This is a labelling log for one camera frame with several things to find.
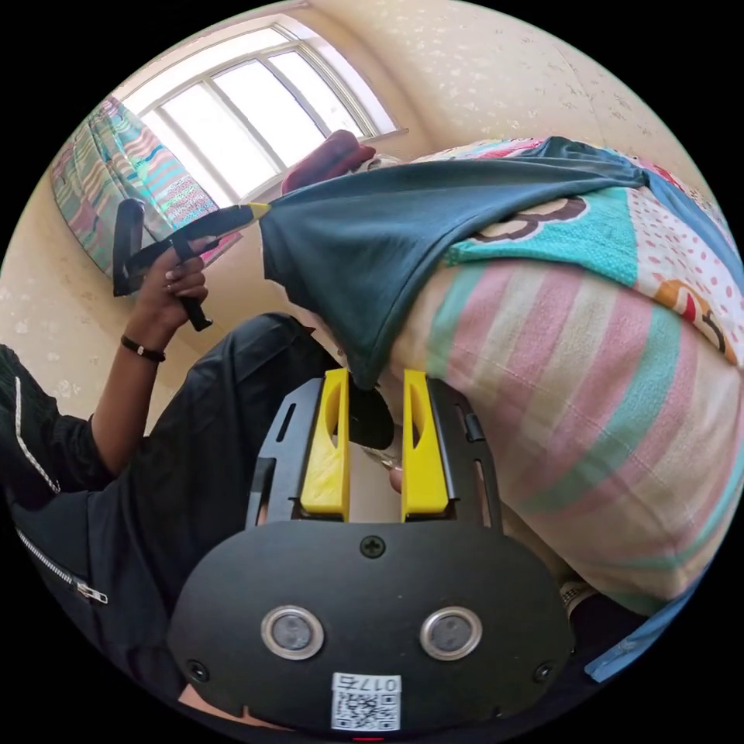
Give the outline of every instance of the fingers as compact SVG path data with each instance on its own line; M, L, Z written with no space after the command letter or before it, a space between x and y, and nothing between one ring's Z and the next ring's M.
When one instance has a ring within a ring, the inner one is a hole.
M190 258L180 266L176 266L165 272L165 281L176 284L192 274L199 274L204 270L204 261L201 257Z
M390 477L390 485L393 490L401 493L403 490L403 471L399 467L394 467L387 474Z
M189 240L188 246L191 248L191 252L196 256L197 254L204 251L204 249L215 240L216 238L213 235L209 235L203 238L197 238L196 240ZM154 270L165 272L174 269L180 264L181 259L178 257L176 249L171 247L157 258L157 260L153 263L152 268Z
M182 279L166 284L165 291L174 297L196 297L200 290L205 288L206 278L204 274L187 274Z
M174 294L174 297L177 297L180 300L186 299L186 297L191 297L194 300L196 300L199 304L201 304L209 294L209 290L204 285L201 285L199 287L190 287L189 289L184 289L182 292L179 292L178 294Z

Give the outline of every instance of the zipper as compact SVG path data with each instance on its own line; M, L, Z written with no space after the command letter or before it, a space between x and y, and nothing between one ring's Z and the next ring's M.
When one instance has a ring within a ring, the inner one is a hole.
M15 528L15 531L18 533L18 537L21 539L21 542L26 546L29 552L45 568L47 568L55 576L64 581L65 584L69 584L77 592L82 594L83 597L85 597L86 599L95 600L101 605L107 605L109 603L109 598L105 594L100 591L96 591L95 589L91 589L82 579L78 579L71 573L62 570L58 565L49 560L49 558L47 558L17 527Z

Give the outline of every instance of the teal shirt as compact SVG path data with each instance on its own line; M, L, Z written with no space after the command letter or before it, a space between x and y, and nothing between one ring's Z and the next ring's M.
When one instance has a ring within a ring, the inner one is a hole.
M356 384L371 389L453 243L553 199L647 182L628 160L552 139L536 157L409 164L293 191L260 222L266 279L325 321Z

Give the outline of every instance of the window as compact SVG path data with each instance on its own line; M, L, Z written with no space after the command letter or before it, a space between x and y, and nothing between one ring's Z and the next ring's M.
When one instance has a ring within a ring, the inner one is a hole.
M259 191L336 129L381 134L328 61L278 24L181 59L122 103L221 207Z

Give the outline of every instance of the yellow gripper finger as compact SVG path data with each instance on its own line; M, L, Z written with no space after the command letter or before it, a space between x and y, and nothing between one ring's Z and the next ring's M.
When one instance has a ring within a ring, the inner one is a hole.
M325 373L300 504L310 515L349 521L349 373ZM333 431L338 426L336 444Z
M426 375L406 370L403 377L402 522L413 515L441 514L447 508L447 484ZM414 427L418 442L414 443Z

